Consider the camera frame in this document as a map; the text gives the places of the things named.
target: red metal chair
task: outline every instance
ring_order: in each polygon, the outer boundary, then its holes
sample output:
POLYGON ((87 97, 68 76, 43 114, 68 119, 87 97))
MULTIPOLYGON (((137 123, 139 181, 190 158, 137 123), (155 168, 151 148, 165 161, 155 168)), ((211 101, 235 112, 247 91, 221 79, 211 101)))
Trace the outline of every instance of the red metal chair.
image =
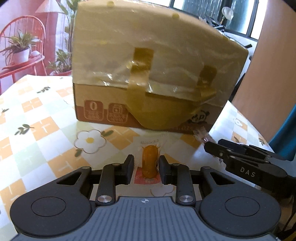
MULTIPOLYGON (((38 42, 35 47, 32 47, 32 51, 37 50, 41 55, 38 57, 35 57, 33 61, 29 61, 28 64, 25 66, 22 66, 17 69, 5 69, 2 71, 2 68, 5 66, 0 66, 0 80, 6 76, 12 75, 12 80, 15 83, 15 73, 22 71, 24 69, 31 68, 34 71, 34 74, 37 75, 36 72, 36 64, 40 63, 42 64, 42 69, 44 70, 44 74, 46 75, 46 70, 44 66, 44 40, 45 40, 45 28, 43 23, 36 17, 34 16, 22 16, 18 17, 14 20, 12 20, 9 24, 6 25, 6 27, 2 30, 0 33, 0 50, 6 48, 9 46, 9 39, 4 38, 4 37, 12 37, 12 36, 17 36, 17 31, 21 30, 22 33, 25 31, 32 33, 34 36, 37 36, 38 39, 41 40, 41 42, 38 42)), ((5 56, 5 63, 6 66, 11 64, 12 60, 12 55, 8 56, 8 54, 4 55, 5 56)))

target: tablecloth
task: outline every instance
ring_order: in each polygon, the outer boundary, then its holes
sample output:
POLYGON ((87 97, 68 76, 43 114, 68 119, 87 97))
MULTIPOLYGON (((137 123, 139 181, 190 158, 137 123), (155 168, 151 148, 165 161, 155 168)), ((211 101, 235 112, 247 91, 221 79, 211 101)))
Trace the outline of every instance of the tablecloth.
MULTIPOLYGON (((27 75, 0 96, 0 112, 1 241, 16 235, 9 218, 16 198, 82 166, 102 169, 106 164, 123 163, 128 154, 138 152, 134 142, 138 137, 165 138, 161 154, 169 163, 196 170, 211 166, 226 172, 225 164, 206 153, 192 135, 77 121, 71 77, 27 75)), ((272 151, 230 102, 210 134, 216 141, 223 138, 272 151)), ((116 192, 125 196, 175 196, 172 185, 143 186, 121 185, 116 192)), ((200 199, 198 188, 195 190, 200 199)))

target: window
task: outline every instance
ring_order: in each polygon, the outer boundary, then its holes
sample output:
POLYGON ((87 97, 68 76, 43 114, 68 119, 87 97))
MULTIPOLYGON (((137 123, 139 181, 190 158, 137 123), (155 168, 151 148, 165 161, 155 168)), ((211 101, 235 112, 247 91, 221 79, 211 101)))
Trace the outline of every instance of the window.
POLYGON ((247 34, 254 3, 255 0, 233 0, 231 4, 233 19, 227 20, 226 29, 247 34))
POLYGON ((263 20, 265 17, 266 8, 267 8, 267 0, 259 0, 257 14, 256 14, 252 34, 251 34, 251 37, 254 39, 259 39, 262 25, 263 25, 263 20))
POLYGON ((259 39, 268 0, 148 0, 151 3, 176 8, 194 16, 222 20, 223 7, 234 12, 231 21, 224 20, 225 31, 247 38, 259 39))

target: white flower pot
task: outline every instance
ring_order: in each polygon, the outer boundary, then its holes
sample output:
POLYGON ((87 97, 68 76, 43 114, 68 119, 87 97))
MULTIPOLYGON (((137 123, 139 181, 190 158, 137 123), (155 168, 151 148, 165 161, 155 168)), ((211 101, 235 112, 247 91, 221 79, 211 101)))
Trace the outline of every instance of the white flower pot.
POLYGON ((23 50, 18 53, 14 53, 12 56, 12 62, 14 64, 21 64, 29 60, 30 49, 23 50))

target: crosshair mark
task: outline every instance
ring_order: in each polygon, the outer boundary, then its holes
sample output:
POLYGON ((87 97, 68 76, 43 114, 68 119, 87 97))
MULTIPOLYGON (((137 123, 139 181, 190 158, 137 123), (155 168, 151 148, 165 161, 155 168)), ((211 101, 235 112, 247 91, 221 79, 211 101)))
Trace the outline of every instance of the crosshair mark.
POLYGON ((149 200, 145 198, 145 199, 142 199, 141 202, 142 202, 142 203, 148 203, 149 200))

